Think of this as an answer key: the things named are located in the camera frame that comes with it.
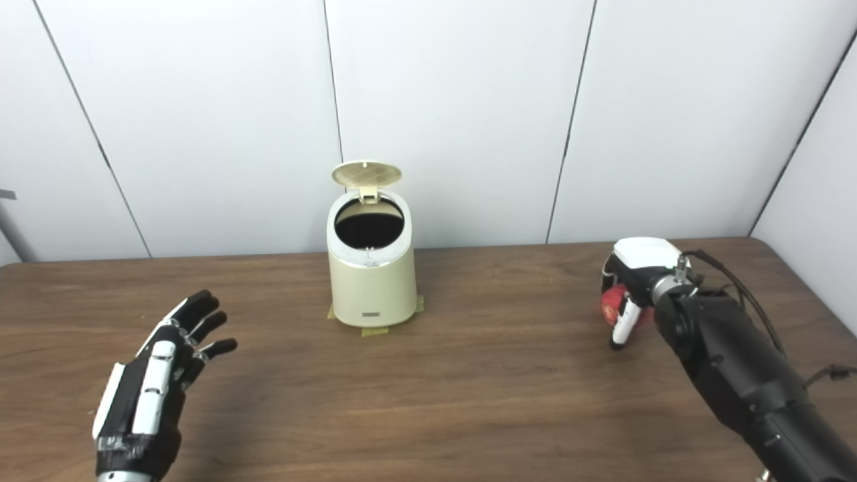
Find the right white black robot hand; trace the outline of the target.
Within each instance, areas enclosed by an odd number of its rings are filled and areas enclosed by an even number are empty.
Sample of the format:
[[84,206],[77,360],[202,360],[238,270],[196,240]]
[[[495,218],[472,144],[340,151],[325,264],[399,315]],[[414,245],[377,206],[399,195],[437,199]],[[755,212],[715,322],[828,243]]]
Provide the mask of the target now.
[[615,242],[602,267],[601,306],[611,323],[609,347],[621,350],[633,328],[664,295],[694,288],[688,257],[663,238],[630,237]]

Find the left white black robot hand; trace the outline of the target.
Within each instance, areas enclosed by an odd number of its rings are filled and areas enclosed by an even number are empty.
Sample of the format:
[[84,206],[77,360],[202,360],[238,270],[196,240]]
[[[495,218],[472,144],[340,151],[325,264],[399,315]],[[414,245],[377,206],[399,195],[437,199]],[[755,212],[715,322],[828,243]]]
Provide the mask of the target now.
[[180,451],[179,421],[187,391],[233,338],[205,344],[227,322],[208,290],[176,305],[133,359],[113,365],[92,425],[98,481],[161,481]]

